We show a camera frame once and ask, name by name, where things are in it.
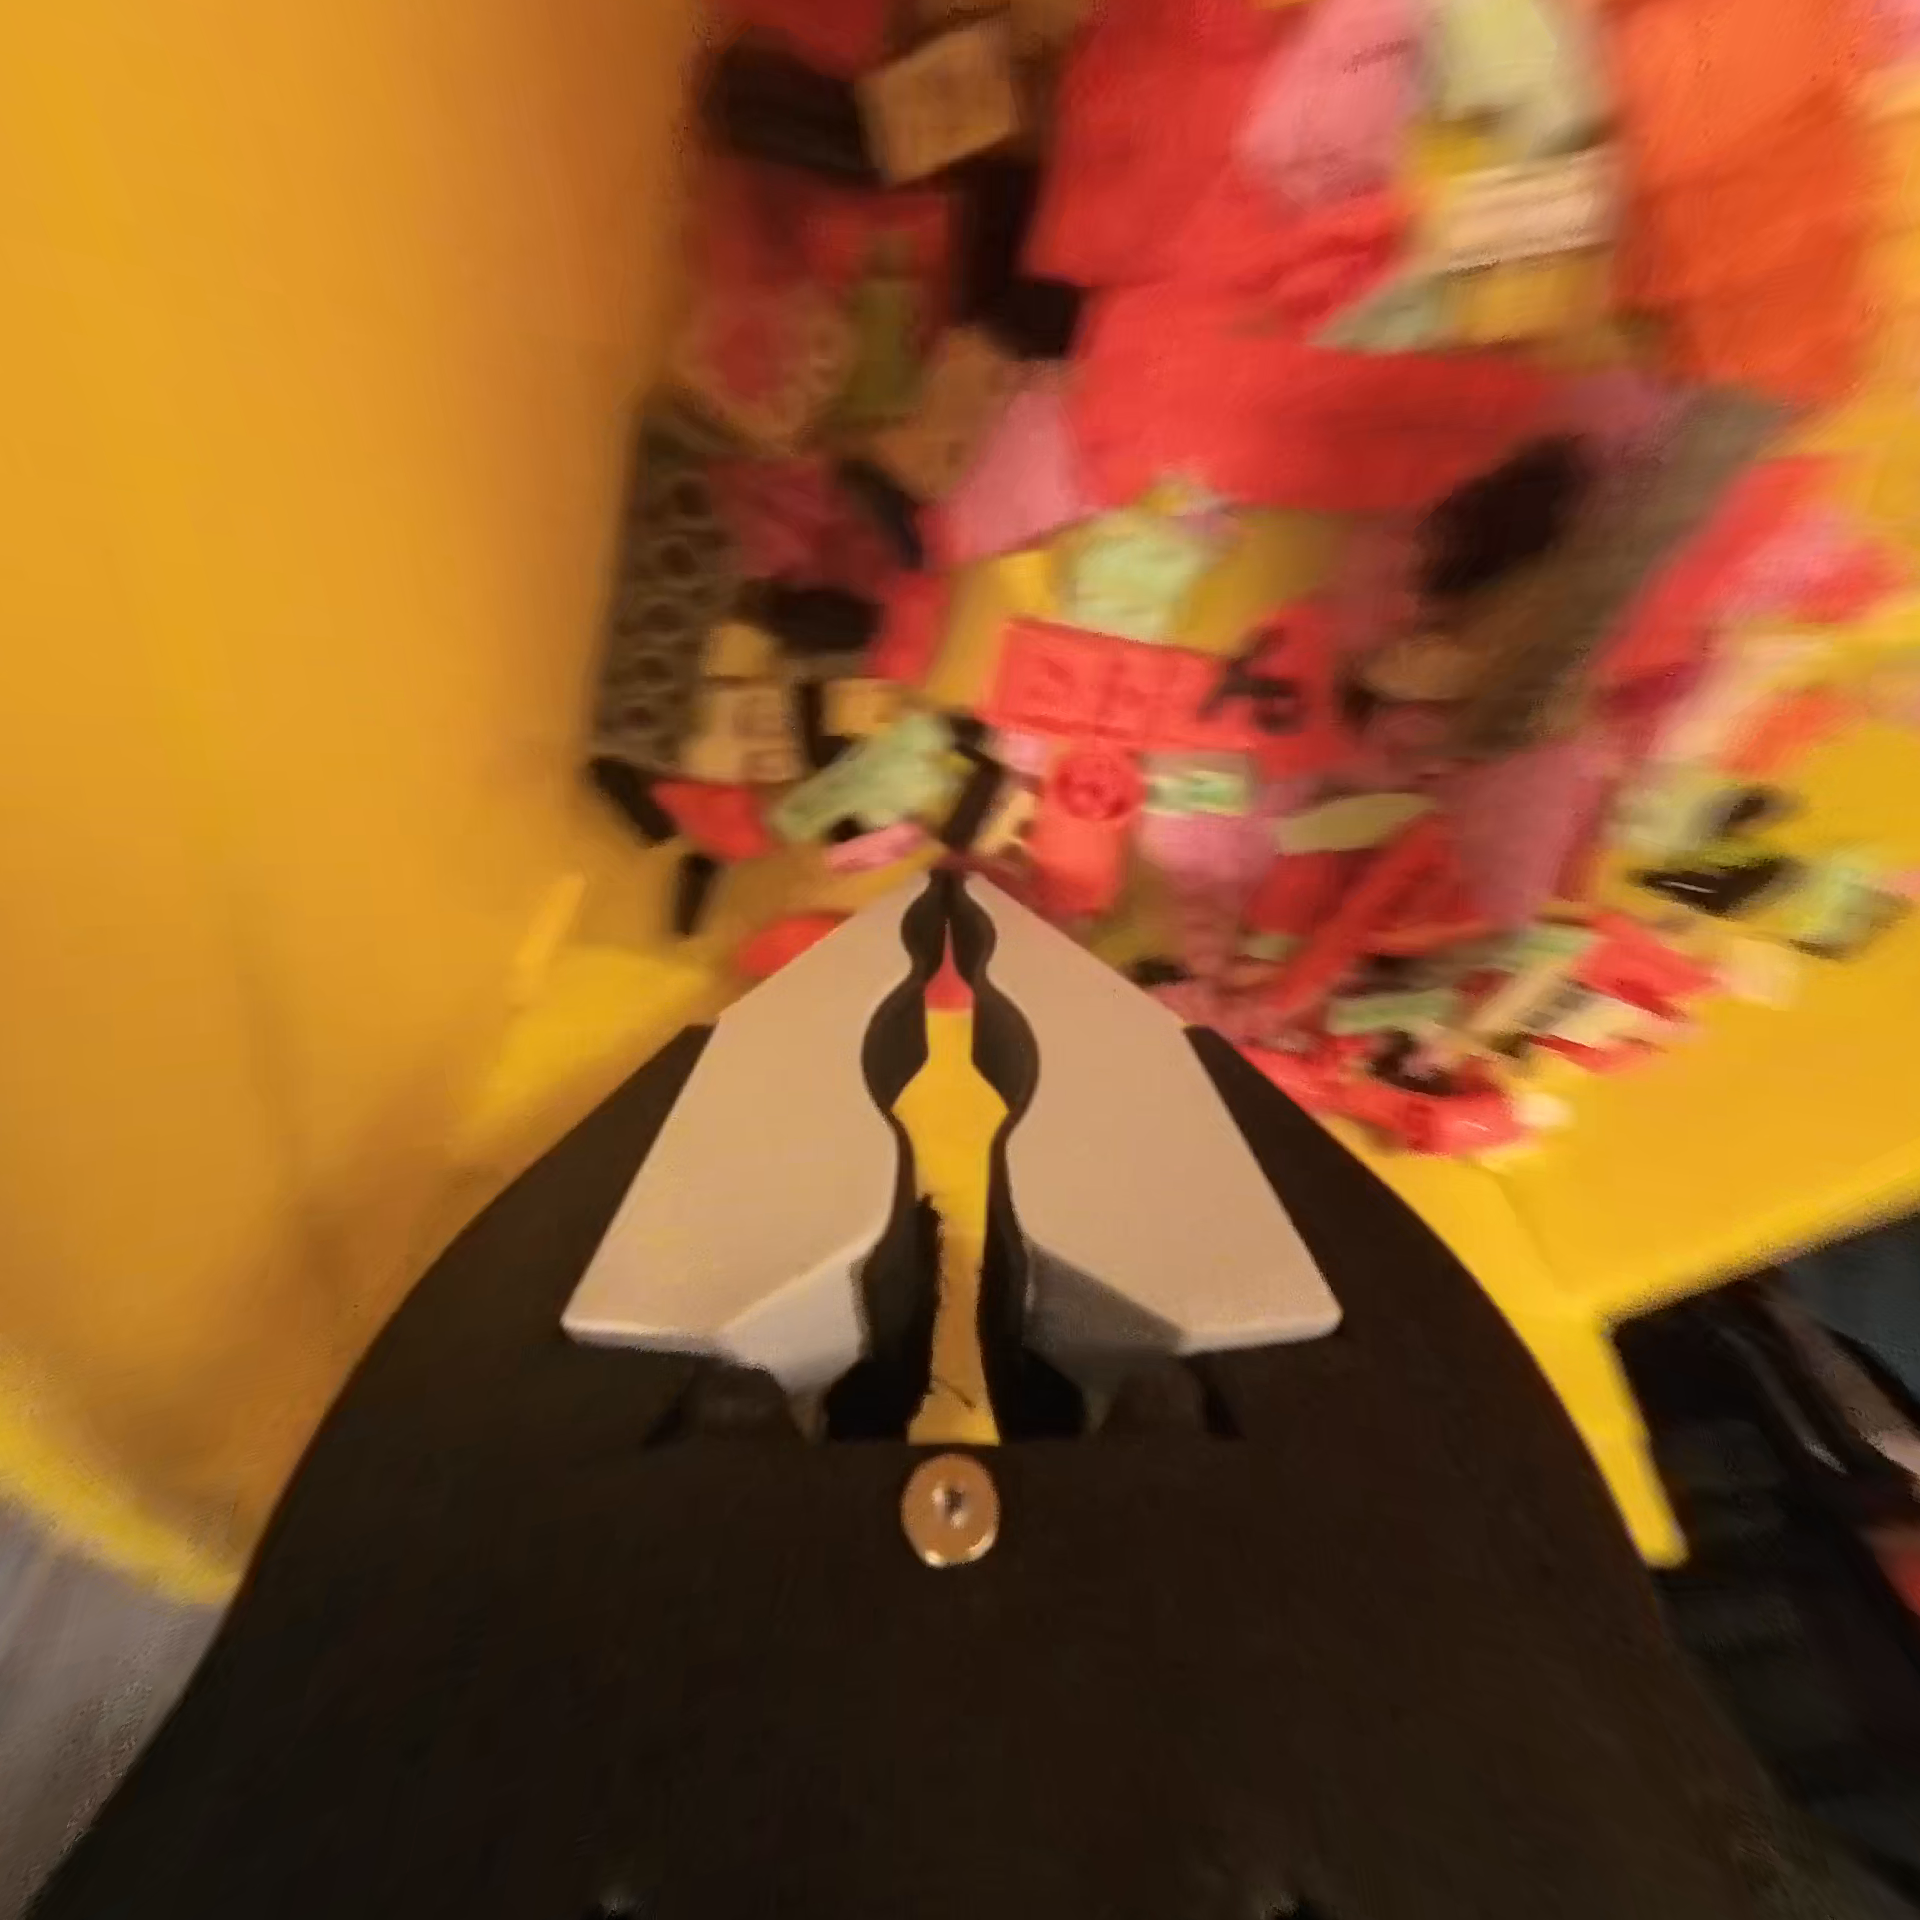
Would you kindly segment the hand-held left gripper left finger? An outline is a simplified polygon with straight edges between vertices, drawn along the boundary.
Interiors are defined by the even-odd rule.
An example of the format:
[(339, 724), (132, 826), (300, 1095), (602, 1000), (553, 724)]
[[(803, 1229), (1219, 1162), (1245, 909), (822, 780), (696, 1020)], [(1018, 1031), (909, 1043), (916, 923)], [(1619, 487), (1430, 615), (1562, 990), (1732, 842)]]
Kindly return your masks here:
[(899, 1105), (946, 909), (941, 878), (909, 878), (716, 1020), (564, 1307), (572, 1341), (760, 1372), (833, 1436), (907, 1436), (941, 1258)]

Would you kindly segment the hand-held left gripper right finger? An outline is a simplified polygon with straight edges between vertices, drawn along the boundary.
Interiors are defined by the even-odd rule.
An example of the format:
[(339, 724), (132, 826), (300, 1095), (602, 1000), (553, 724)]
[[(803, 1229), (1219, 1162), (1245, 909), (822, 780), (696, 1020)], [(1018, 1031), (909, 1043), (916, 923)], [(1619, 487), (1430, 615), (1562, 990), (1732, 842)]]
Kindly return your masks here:
[(1183, 1017), (978, 876), (951, 960), (1002, 1107), (974, 1296), (999, 1436), (1078, 1436), (1138, 1373), (1344, 1323)]

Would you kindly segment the heap of toy bricks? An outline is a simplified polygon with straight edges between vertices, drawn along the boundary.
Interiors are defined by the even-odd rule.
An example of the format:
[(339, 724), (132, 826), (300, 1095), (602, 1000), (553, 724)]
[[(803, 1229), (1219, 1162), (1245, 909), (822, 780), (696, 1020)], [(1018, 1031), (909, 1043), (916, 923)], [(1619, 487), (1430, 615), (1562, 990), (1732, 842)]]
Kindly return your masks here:
[(941, 848), (1451, 1158), (1886, 935), (1915, 1045), (1915, 4), (699, 12), (582, 753), (680, 935)]

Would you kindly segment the yellow plastic tray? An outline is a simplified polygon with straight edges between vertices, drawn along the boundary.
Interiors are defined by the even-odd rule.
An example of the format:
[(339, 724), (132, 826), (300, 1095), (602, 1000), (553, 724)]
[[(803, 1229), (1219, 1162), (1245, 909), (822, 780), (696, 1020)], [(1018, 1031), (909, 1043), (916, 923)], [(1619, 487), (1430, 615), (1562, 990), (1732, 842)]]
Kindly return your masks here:
[[(584, 776), (710, 41), (6, 4), (6, 1492), (168, 1595), (231, 1593), (486, 1192), (879, 892), (988, 878), (1148, 993), (941, 848), (718, 866), (680, 935), (688, 845)], [(1915, 1208), (1915, 1045), (1867, 1057), (1898, 963), (1539, 1062), (1549, 1122), (1481, 1158), (1307, 1105), (1506, 1307), (1654, 1564), (1602, 1337)]]

